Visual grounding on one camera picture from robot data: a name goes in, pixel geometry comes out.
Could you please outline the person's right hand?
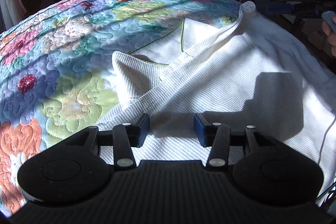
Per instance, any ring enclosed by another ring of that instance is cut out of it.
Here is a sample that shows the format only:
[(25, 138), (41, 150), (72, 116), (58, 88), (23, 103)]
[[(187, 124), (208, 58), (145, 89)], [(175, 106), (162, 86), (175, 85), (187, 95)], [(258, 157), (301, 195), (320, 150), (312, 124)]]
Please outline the person's right hand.
[(332, 31), (329, 24), (326, 21), (322, 23), (322, 30), (327, 36), (327, 41), (331, 45), (331, 54), (336, 56), (336, 34)]

